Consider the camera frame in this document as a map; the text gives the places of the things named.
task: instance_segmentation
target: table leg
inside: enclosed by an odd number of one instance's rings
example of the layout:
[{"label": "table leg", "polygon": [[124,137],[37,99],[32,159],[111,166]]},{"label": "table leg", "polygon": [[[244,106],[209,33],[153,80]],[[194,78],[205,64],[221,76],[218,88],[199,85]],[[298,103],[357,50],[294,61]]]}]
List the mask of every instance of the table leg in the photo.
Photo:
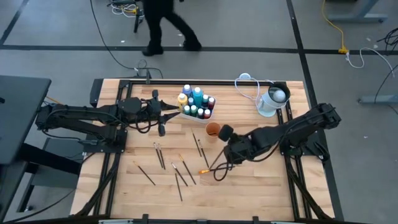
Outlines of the table leg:
[{"label": "table leg", "polygon": [[27,162],[48,166],[71,174],[78,175],[80,173],[80,163],[52,154],[51,152],[41,150],[35,146],[31,146],[30,144],[24,143],[21,146],[19,156]]}]

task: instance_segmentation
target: paintbrush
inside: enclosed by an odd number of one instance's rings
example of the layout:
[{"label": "paintbrush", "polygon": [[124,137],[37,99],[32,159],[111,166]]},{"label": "paintbrush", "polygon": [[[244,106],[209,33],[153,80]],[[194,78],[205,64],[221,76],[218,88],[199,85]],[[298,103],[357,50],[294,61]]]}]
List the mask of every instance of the paintbrush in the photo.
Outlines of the paintbrush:
[{"label": "paintbrush", "polygon": [[199,174],[206,174],[207,172],[211,172],[211,171],[216,171],[216,170],[223,170],[223,169],[227,169],[228,167],[222,167],[222,168],[218,168],[218,169],[210,169],[210,170],[201,170],[198,173]]},{"label": "paintbrush", "polygon": [[163,168],[162,159],[160,158],[159,152],[157,151],[156,143],[154,143],[154,146],[155,146],[155,150],[156,150],[157,157],[159,158],[160,166]]},{"label": "paintbrush", "polygon": [[145,176],[147,176],[148,179],[149,179],[154,185],[156,185],[156,184],[150,179],[150,177],[145,173],[145,171],[144,171],[138,164],[136,164],[135,161],[133,161],[133,163],[134,163],[136,166],[138,166],[138,168],[142,171],[142,173],[144,173]]},{"label": "paintbrush", "polygon": [[199,149],[199,146],[198,146],[198,143],[197,143],[197,138],[195,137],[195,134],[193,133],[193,129],[192,128],[191,128],[191,132],[192,132],[192,135],[193,135],[193,139],[195,140],[195,144],[197,145],[199,156],[201,157],[200,149]]},{"label": "paintbrush", "polygon": [[191,175],[191,172],[189,171],[187,165],[185,164],[184,159],[182,159],[182,156],[181,156],[180,154],[179,154],[179,156],[180,156],[180,159],[181,159],[182,163],[184,164],[185,168],[187,169],[187,171],[188,171],[188,173],[189,173],[189,176],[191,176],[193,183],[196,185],[197,183],[196,183],[195,180],[193,179],[193,177],[192,177],[192,175]]},{"label": "paintbrush", "polygon": [[199,144],[201,153],[203,154],[203,157],[205,158],[207,168],[210,168],[210,167],[209,167],[209,163],[207,162],[207,158],[206,158],[205,152],[204,152],[204,150],[203,150],[203,147],[201,146],[200,139],[198,139],[198,144]]},{"label": "paintbrush", "polygon": [[181,190],[180,190],[180,185],[178,184],[177,174],[176,174],[176,173],[174,173],[174,174],[175,174],[175,181],[177,181],[177,187],[178,187],[178,192],[179,192],[179,194],[180,194],[180,199],[181,199],[181,201],[182,201]]},{"label": "paintbrush", "polygon": [[159,143],[157,143],[157,148],[158,148],[158,150],[159,150],[159,152],[160,152],[160,158],[162,159],[161,163],[163,163],[163,169],[166,170],[166,166],[164,165],[164,159],[163,159],[163,154],[162,154],[162,148],[160,147],[160,144],[159,144]]},{"label": "paintbrush", "polygon": [[218,154],[218,156],[216,157],[216,159],[214,160],[214,162],[211,164],[211,166],[209,167],[209,170],[211,170],[211,168],[214,166],[214,164],[216,163],[216,161],[220,158],[220,156],[222,155],[222,153],[224,152],[224,149],[221,150],[221,152]]},{"label": "paintbrush", "polygon": [[188,184],[186,183],[186,181],[184,180],[184,178],[182,177],[180,171],[178,171],[178,169],[176,168],[176,166],[172,163],[175,171],[178,173],[178,175],[181,177],[182,181],[184,181],[184,184],[188,187]]}]

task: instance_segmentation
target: wooden tabletop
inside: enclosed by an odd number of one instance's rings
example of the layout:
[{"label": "wooden tabletop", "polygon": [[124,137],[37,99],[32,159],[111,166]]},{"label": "wooden tabletop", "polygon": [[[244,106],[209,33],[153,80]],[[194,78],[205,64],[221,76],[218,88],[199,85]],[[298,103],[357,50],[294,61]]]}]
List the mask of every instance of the wooden tabletop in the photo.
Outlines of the wooden tabletop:
[{"label": "wooden tabletop", "polygon": [[[118,83],[118,79],[104,80],[98,107],[114,104]],[[307,97],[302,82],[287,82],[287,86],[291,92],[290,104],[295,118],[308,111]],[[217,99],[213,121],[220,125],[229,124],[238,134],[246,134],[257,127],[278,125],[276,116],[265,118],[259,115],[254,102],[240,95],[233,85],[200,87],[206,94]],[[181,85],[134,85],[132,96],[149,99],[152,98],[152,90],[158,90],[160,100],[175,105],[181,89]],[[257,87],[242,86],[240,90],[255,96]],[[283,111],[284,120],[287,121],[285,110]],[[142,214],[147,213],[150,218],[156,219],[252,220],[253,216],[258,216],[260,220],[292,221],[294,218],[287,173],[284,158],[279,151],[264,162],[245,161],[228,172],[225,180],[217,182],[213,173],[198,174],[199,170],[206,169],[206,163],[199,156],[192,130],[202,142],[209,163],[213,162],[226,143],[221,140],[208,142],[204,128],[205,124],[178,116],[165,125],[164,137],[159,137],[157,127],[147,134],[130,129],[126,151],[122,154],[119,165],[111,217],[141,218]],[[160,167],[154,142],[162,146],[166,170]],[[184,158],[197,185],[193,184],[178,154]],[[97,153],[83,164],[71,214],[78,212],[96,190],[103,157],[104,154]],[[152,185],[133,161],[144,169],[156,186]],[[217,164],[224,161],[225,158],[221,157]],[[171,162],[177,166],[188,183],[186,187],[179,179],[182,202]],[[325,213],[334,217],[321,161],[313,156],[304,156],[302,164],[308,191]],[[301,195],[297,188],[296,191],[303,217]]]}]

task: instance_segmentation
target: bottle cap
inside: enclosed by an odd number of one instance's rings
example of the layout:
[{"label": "bottle cap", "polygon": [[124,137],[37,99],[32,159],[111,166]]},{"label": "bottle cap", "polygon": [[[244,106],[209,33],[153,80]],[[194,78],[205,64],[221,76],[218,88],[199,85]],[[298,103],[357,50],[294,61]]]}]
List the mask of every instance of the bottle cap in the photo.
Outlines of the bottle cap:
[{"label": "bottle cap", "polygon": [[180,93],[178,97],[180,98],[180,100],[184,100],[185,97],[187,97],[187,96],[185,96],[185,94],[183,94],[183,93]]}]

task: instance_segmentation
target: black pants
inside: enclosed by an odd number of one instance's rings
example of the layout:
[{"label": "black pants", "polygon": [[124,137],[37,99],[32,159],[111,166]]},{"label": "black pants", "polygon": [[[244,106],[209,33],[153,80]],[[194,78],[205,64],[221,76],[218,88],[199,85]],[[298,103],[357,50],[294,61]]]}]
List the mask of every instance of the black pants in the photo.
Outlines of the black pants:
[{"label": "black pants", "polygon": [[143,0],[145,19],[149,26],[149,47],[160,47],[162,29],[160,20],[165,17],[177,28],[189,42],[198,41],[195,33],[188,24],[174,12],[174,0]]}]

